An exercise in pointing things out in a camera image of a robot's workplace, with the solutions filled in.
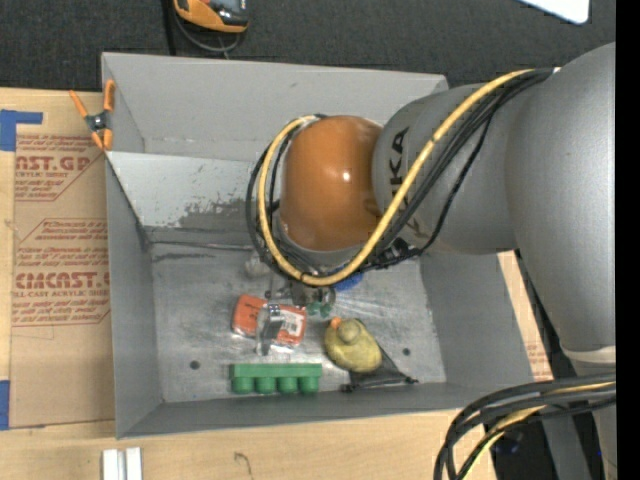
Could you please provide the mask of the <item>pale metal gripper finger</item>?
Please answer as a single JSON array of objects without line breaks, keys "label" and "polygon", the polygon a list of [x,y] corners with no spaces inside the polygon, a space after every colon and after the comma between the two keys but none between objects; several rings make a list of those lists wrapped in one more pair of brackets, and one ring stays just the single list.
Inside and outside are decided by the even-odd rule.
[{"label": "pale metal gripper finger", "polygon": [[256,352],[260,356],[269,354],[272,343],[276,339],[284,323],[281,307],[277,303],[264,305],[257,317]]}]

